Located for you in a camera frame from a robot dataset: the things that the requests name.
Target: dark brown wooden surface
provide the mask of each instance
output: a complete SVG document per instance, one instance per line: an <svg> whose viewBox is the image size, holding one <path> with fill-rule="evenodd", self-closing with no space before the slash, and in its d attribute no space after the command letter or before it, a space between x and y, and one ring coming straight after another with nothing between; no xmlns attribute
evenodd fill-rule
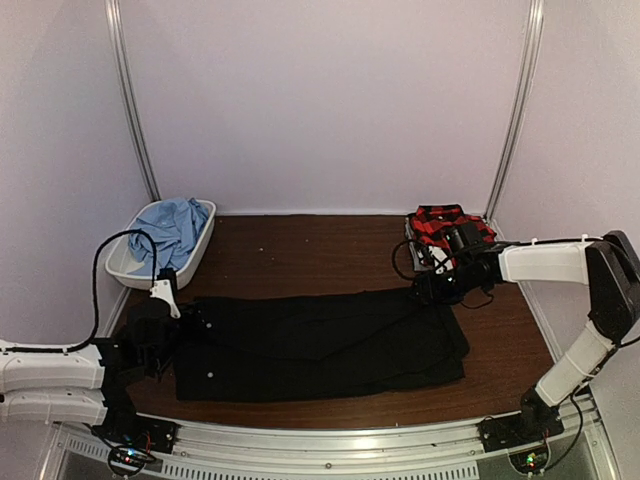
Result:
<svg viewBox="0 0 640 480"><path fill-rule="evenodd" d="M359 292L406 285L391 268L403 218L221 217L192 282L178 301L224 295L270 298ZM400 265L409 271L408 254ZM141 413L229 425L364 428L459 420L516 410L520 395L551 366L544 340L516 285L495 289L480 310L455 307L469 340L466 378L456 383L369 397L232 404L178 402L172 372L158 384L129 387ZM133 292L129 304L146 294ZM482 302L479 294L467 303Z"/></svg>

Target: white panel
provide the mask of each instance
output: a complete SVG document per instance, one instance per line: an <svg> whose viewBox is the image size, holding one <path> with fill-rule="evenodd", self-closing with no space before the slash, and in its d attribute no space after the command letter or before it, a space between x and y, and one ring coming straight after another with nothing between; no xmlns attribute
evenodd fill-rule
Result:
<svg viewBox="0 0 640 480"><path fill-rule="evenodd" d="M93 252L145 197L104 2L0 2L2 339L86 337ZM106 322L121 287L99 281ZM45 439L41 425L0 428L0 478L33 478Z"/></svg>
<svg viewBox="0 0 640 480"><path fill-rule="evenodd" d="M507 238L620 228L640 249L638 25L636 1L546 2L538 69L498 210ZM566 349L586 321L586 287L539 284L534 291ZM631 348L594 383L625 479L640 471L638 371L640 351Z"/></svg>
<svg viewBox="0 0 640 480"><path fill-rule="evenodd" d="M163 195L222 213L482 211L526 0L122 2Z"/></svg>

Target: blue towel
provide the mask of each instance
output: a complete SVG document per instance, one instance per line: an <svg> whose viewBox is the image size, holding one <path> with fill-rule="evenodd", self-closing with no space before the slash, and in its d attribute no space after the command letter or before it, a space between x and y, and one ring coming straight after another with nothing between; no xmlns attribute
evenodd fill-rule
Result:
<svg viewBox="0 0 640 480"><path fill-rule="evenodd" d="M177 272L189 260L208 218L209 211L196 199L172 198L143 212L131 228L139 228L153 238L158 248L158 271L173 268ZM131 275L151 276L153 251L149 240L130 235L129 248L136 261L144 262Z"/></svg>

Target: black cloth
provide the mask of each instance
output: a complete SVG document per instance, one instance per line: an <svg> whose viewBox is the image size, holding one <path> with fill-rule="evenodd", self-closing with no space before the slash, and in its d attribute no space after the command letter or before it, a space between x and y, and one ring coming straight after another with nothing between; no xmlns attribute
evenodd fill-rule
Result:
<svg viewBox="0 0 640 480"><path fill-rule="evenodd" d="M451 308L409 293L200 299L198 335L174 358L178 400L335 398L464 377L469 345Z"/></svg>

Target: red and black checkered cloth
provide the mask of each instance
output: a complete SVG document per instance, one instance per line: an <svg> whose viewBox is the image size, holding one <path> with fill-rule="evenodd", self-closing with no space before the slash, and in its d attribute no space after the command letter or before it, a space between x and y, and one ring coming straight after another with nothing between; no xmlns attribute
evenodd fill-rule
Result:
<svg viewBox="0 0 640 480"><path fill-rule="evenodd" d="M445 233L451 227L464 223L473 223L485 242L495 241L496 232L482 217L465 214L460 205L421 205L416 213L409 215L414 239L427 246L439 247L447 255L451 254L451 247Z"/></svg>

